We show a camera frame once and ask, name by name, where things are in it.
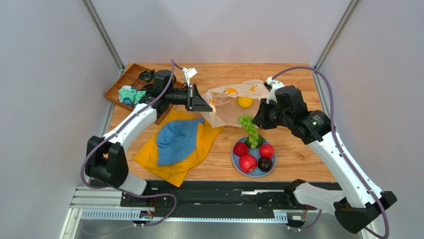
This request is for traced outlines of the yellow lemon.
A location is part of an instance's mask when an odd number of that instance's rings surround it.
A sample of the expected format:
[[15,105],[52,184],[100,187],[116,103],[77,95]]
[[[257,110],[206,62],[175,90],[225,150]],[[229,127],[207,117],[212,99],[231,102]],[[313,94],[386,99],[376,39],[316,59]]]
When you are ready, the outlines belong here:
[[237,104],[244,109],[251,107],[254,103],[254,99],[250,97],[238,97]]

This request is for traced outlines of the teal sock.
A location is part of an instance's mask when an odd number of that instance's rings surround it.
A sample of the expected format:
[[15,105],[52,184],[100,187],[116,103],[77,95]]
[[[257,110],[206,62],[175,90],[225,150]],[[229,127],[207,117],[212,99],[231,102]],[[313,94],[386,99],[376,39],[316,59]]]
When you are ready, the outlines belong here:
[[146,91],[138,90],[133,86],[122,86],[118,91],[118,100],[126,106],[136,107],[145,94]]

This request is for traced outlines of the red apple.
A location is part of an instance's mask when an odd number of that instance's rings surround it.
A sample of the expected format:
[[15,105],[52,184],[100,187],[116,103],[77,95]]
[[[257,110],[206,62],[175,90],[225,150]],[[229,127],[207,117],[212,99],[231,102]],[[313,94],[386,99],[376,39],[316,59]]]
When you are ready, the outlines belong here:
[[257,168],[257,159],[251,154],[241,156],[238,163],[241,171],[244,173],[250,173]]

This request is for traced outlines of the red strawberry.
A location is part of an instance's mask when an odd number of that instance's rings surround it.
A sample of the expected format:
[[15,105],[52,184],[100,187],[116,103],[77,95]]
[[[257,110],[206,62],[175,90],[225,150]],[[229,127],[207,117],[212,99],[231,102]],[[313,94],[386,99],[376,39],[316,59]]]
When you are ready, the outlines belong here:
[[233,153],[238,156],[242,157],[246,154],[248,154],[249,147],[244,142],[237,142],[233,147]]
[[274,156],[275,149],[270,144],[262,144],[259,147],[259,155],[263,158],[271,159]]

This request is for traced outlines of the brown divided organizer tray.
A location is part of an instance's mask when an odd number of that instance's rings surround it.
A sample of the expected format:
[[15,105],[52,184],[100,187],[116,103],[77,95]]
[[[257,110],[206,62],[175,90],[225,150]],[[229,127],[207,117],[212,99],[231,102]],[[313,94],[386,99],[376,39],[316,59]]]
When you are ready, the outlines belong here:
[[140,90],[147,84],[153,84],[154,81],[147,83],[141,79],[139,79],[139,75],[144,71],[153,71],[153,69],[146,68],[140,64],[131,63],[127,66],[124,73],[119,77],[119,79],[104,93],[104,97],[116,105],[117,107],[121,107],[129,112],[134,110],[133,104],[127,106],[119,100],[119,90],[124,86],[129,86],[130,88],[136,88]]

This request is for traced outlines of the yellow cloth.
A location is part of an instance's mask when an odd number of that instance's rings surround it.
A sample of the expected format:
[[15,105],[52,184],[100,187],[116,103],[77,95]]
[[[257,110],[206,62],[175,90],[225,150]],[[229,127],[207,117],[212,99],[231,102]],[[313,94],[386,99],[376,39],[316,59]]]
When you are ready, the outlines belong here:
[[197,167],[204,161],[208,155],[214,140],[223,131],[223,127],[212,127],[203,117],[202,124],[198,125],[197,142],[195,150],[184,160],[171,164],[159,166],[158,148],[156,145],[156,137],[159,130],[168,122],[173,120],[191,120],[196,119],[194,115],[184,112],[171,110],[164,120],[159,124],[154,135],[144,144],[144,146],[134,156],[134,161],[142,166],[150,173],[161,179],[171,183],[176,187],[180,187],[186,178],[190,169]]

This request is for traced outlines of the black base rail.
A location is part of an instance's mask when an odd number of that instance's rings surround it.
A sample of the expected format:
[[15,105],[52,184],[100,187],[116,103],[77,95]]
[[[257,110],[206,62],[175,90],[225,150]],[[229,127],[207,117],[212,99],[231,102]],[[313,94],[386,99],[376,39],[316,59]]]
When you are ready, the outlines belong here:
[[170,213],[176,218],[270,219],[274,210],[312,211],[287,201],[284,188],[289,182],[272,181],[185,181],[181,187],[161,180],[147,182],[146,195],[138,199],[118,193],[118,205],[150,207],[155,216]]

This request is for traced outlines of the blue bucket hat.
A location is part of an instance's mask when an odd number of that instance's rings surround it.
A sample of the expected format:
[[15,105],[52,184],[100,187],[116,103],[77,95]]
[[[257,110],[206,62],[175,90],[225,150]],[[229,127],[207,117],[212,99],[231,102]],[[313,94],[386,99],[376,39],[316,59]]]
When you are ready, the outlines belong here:
[[166,123],[157,133],[157,165],[171,165],[186,159],[196,148],[198,125],[202,118],[180,119]]

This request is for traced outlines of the aluminium frame rail left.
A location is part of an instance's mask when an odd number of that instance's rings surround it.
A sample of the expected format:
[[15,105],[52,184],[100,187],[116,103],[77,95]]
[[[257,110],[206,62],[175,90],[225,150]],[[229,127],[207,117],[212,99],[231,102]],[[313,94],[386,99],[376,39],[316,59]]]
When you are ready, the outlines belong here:
[[89,14],[94,26],[96,27],[100,37],[102,38],[102,41],[104,42],[110,56],[112,57],[112,60],[114,61],[115,65],[119,69],[120,73],[122,74],[125,71],[126,66],[124,65],[121,57],[119,56],[119,53],[117,49],[115,48],[103,22],[102,19],[93,3],[92,0],[82,0],[82,3],[84,7],[86,8],[87,13]]

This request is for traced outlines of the aluminium frame rail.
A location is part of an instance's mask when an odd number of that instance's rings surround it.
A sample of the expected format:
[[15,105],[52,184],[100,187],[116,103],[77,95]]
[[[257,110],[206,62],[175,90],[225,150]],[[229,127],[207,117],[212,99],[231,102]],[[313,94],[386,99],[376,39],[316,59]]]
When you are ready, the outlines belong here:
[[336,45],[337,41],[344,32],[346,26],[348,25],[350,19],[355,14],[358,6],[360,5],[361,0],[350,0],[344,13],[342,14],[340,20],[338,21],[334,31],[332,32],[327,44],[325,45],[323,51],[321,52],[317,62],[315,63],[315,69],[321,70],[330,56],[331,51]]
[[114,61],[115,65],[119,69],[120,73],[122,74],[125,71],[126,66],[124,65],[121,57],[119,56],[119,53],[117,49],[115,48],[103,22],[102,19],[93,3],[92,0],[82,0],[82,3],[84,7],[86,8],[87,13],[89,14],[94,26],[96,27],[100,37],[102,38],[102,41],[104,42],[110,56],[112,57],[112,60]]

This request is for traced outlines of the dark plum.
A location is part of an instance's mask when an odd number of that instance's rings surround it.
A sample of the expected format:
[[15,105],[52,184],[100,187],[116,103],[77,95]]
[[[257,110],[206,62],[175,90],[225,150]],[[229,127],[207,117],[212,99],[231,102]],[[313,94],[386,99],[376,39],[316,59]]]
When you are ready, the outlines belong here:
[[273,167],[273,161],[270,158],[261,157],[258,160],[257,167],[262,172],[269,172]]

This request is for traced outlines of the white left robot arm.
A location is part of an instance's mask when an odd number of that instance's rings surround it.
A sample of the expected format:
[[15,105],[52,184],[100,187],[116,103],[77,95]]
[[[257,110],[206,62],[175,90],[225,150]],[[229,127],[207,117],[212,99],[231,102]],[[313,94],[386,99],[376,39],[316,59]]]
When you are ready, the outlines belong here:
[[151,76],[152,83],[129,116],[102,137],[92,136],[87,144],[87,156],[80,177],[95,179],[131,196],[140,197],[147,187],[144,179],[129,172],[125,152],[137,137],[165,114],[170,105],[183,105],[193,112],[212,112],[212,107],[201,97],[196,84],[185,88],[174,87],[174,71],[159,70]]

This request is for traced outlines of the banana print plastic bag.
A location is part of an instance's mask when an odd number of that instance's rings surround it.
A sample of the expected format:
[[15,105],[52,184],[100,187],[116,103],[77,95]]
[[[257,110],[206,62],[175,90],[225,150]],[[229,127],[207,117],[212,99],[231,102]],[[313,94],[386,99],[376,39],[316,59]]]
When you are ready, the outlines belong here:
[[[212,126],[239,127],[237,117],[241,115],[256,115],[260,100],[267,98],[268,89],[260,80],[248,80],[240,84],[224,85],[209,89],[202,98],[212,107],[212,112],[202,112],[202,117]],[[238,97],[254,99],[251,107],[244,109],[237,104]]]

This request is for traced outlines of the blue plate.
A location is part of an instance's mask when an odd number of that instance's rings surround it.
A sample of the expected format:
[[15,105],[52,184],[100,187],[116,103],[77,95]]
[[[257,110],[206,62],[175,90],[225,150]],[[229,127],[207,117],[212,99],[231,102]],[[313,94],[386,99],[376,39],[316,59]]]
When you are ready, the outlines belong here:
[[[256,149],[248,148],[248,153],[250,155],[252,155],[253,157],[255,157],[256,158],[256,161],[259,163],[260,158],[261,158],[260,153],[259,153],[259,148],[256,148]],[[240,166],[239,159],[240,159],[240,156],[236,155],[234,152],[231,153],[231,160],[232,160],[232,163],[233,163],[234,167],[241,174],[246,175],[246,176],[249,176],[249,177],[256,177],[256,178],[263,177],[263,176],[269,174],[275,168],[276,161],[277,161],[276,152],[274,151],[272,157],[270,158],[271,166],[269,167],[269,170],[262,171],[259,168],[259,165],[257,165],[254,170],[252,170],[250,172],[244,172],[242,170],[241,166]]]

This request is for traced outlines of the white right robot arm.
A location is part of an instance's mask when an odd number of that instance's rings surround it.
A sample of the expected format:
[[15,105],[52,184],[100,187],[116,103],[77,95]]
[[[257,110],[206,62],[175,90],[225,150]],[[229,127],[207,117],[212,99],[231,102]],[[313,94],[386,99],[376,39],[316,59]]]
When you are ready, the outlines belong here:
[[297,179],[284,189],[290,207],[308,205],[331,213],[343,228],[356,234],[396,203],[392,191],[383,191],[353,159],[346,161],[349,153],[338,134],[332,133],[329,117],[319,110],[309,111],[299,89],[266,87],[269,96],[260,101],[254,124],[261,129],[287,127],[319,156],[341,187],[332,191]]

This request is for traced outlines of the green avocado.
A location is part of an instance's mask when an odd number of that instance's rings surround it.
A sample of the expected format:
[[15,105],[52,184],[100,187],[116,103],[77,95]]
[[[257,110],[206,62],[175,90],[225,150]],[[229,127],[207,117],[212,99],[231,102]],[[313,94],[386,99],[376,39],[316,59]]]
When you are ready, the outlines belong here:
[[248,148],[255,149],[260,147],[265,142],[265,139],[259,135],[248,135],[244,141],[244,143],[248,146]]

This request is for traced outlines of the green grape bunch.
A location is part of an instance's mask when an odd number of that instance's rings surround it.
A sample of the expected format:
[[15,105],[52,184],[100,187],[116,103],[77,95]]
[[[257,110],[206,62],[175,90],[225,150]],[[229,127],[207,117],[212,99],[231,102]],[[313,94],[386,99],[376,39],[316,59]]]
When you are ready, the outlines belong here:
[[256,125],[253,123],[253,115],[241,115],[237,117],[237,123],[248,135],[259,135]]

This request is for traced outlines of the dark rolled sock back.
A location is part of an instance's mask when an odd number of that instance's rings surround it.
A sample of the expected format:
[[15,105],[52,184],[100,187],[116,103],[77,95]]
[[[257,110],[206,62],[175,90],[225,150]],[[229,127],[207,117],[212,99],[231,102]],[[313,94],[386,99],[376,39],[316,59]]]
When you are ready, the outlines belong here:
[[155,70],[144,70],[139,73],[138,79],[146,83],[150,83],[156,75]]

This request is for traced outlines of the aluminium frame rail right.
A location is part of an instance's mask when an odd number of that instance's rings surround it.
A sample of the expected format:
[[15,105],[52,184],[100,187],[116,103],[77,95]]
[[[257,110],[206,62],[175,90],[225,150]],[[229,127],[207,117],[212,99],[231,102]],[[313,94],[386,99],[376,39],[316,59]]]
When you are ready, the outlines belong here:
[[355,14],[358,6],[360,5],[361,0],[350,0],[344,13],[342,14],[340,20],[338,21],[334,31],[332,32],[327,44],[325,45],[323,51],[321,52],[317,62],[315,63],[315,69],[321,70],[330,56],[331,51],[336,45],[337,41],[344,32],[346,26],[348,25],[350,19]]

